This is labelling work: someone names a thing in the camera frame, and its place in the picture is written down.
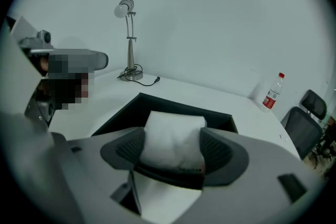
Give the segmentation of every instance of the light bulb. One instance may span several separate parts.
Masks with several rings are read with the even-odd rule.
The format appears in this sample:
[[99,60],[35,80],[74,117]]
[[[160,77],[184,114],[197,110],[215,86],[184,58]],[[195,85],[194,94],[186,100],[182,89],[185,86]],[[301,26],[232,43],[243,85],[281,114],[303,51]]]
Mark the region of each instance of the light bulb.
[[128,7],[127,5],[118,5],[114,9],[114,15],[116,15],[118,18],[123,18],[127,15]]

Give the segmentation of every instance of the black cable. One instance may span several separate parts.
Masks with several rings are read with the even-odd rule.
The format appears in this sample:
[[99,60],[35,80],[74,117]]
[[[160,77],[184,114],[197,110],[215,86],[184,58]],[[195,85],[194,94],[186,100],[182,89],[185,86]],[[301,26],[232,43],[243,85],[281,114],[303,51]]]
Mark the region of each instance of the black cable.
[[138,83],[138,84],[140,84],[140,85],[143,85],[143,86],[146,86],[146,87],[153,86],[154,84],[156,84],[157,82],[159,82],[160,77],[157,77],[157,78],[154,80],[154,82],[153,82],[152,84],[142,84],[141,82],[138,82],[138,81],[135,81],[135,80],[129,80],[129,79],[127,78],[127,76],[136,76],[136,75],[138,75],[138,74],[141,74],[141,73],[142,73],[142,70],[143,70],[143,69],[142,69],[142,66],[141,66],[141,65],[138,65],[138,64],[135,64],[135,65],[134,65],[134,69],[130,69],[130,70],[128,70],[128,68],[126,67],[125,70],[124,70],[124,74],[121,74],[120,76],[118,76],[117,79],[124,77],[124,78],[125,78],[126,80],[128,80],[128,81],[136,82],[136,83]]

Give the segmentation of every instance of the white desk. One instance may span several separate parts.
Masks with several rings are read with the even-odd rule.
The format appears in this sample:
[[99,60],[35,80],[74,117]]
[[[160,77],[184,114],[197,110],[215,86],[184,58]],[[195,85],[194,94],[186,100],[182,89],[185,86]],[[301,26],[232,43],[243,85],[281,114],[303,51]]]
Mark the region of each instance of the white desk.
[[[121,70],[95,78],[94,90],[87,103],[73,109],[56,111],[49,130],[61,133],[67,140],[90,137],[140,92],[170,101],[222,112],[233,116],[241,135],[272,142],[299,157],[290,137],[274,114],[263,112],[244,97],[196,86],[171,79],[161,80],[151,87],[117,79]],[[141,82],[151,84],[156,76],[144,74]]]
[[[57,111],[49,130],[61,133],[67,140],[90,137],[139,92],[231,114],[241,135],[269,141],[282,146],[294,156],[299,155],[272,112],[263,112],[252,100],[205,87],[164,79],[151,87],[117,79],[121,70],[95,79],[94,91],[87,103],[75,109]],[[151,84],[155,76],[144,75],[141,82]],[[142,218],[159,224],[170,224],[181,216],[202,194],[201,190],[175,187],[134,173],[136,190],[142,208]]]

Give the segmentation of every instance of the water bottle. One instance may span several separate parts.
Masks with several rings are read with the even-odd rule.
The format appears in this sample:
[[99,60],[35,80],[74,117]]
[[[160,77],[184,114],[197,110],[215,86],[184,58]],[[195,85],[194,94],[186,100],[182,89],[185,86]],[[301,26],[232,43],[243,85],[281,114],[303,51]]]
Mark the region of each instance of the water bottle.
[[277,101],[282,90],[284,77],[285,75],[283,73],[279,73],[278,79],[273,82],[271,88],[269,89],[268,94],[263,101],[263,105],[267,108],[267,110],[270,110]]

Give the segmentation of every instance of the black tray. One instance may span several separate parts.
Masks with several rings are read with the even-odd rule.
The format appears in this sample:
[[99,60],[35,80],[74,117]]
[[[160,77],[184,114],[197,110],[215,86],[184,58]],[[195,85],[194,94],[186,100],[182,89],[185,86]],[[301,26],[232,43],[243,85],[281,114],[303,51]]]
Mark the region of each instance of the black tray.
[[207,122],[207,127],[209,128],[238,133],[235,122],[229,114],[200,109],[194,106],[139,93],[93,135],[106,134],[130,127],[145,127],[151,111],[203,116]]

